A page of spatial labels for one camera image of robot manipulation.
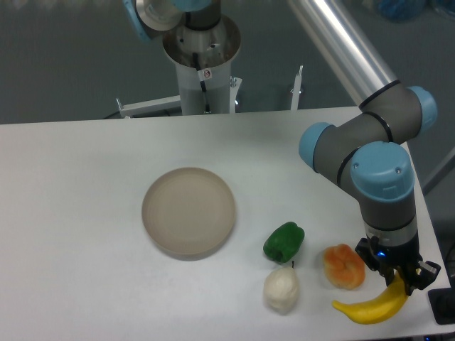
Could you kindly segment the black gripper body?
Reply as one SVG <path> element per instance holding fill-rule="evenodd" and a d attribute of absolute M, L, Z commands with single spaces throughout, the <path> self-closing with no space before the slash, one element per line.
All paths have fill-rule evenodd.
<path fill-rule="evenodd" d="M 398 246 L 386 246 L 379 243 L 377 237 L 368 239 L 370 249 L 375 256 L 379 256 L 386 264 L 390 265 L 394 270 L 399 270 L 406 264 L 417 263 L 422 260 L 419 253 L 419 239 L 414 235 L 408 242 Z"/>

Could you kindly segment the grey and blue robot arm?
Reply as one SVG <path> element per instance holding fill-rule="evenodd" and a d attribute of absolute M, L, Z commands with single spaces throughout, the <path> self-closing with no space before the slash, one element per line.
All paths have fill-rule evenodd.
<path fill-rule="evenodd" d="M 341 126 L 311 125 L 301 159 L 354 197 L 365 224 L 356 252 L 406 294 L 432 284 L 440 266 L 419 252 L 414 171 L 403 143 L 426 131 L 437 105 L 421 87 L 395 77 L 339 1 L 290 1 L 289 6 L 360 113 Z M 167 56 L 183 68 L 177 102 L 187 115 L 228 113 L 232 79 L 222 67 L 240 48 L 240 32 L 219 1 L 125 1 L 142 38 L 162 37 Z"/>

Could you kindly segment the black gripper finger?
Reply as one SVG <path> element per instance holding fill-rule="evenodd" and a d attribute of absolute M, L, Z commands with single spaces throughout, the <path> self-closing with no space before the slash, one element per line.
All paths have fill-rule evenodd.
<path fill-rule="evenodd" d="M 398 270 L 401 279 L 405 284 L 405 293 L 410 296 L 414 290 L 424 290 L 433 284 L 441 266 L 432 261 L 418 261 L 417 263 L 408 263 Z"/>
<path fill-rule="evenodd" d="M 355 252 L 371 271 L 378 272 L 384 278 L 386 286 L 392 283 L 394 269 L 372 253 L 367 238 L 360 239 L 355 247 Z"/>

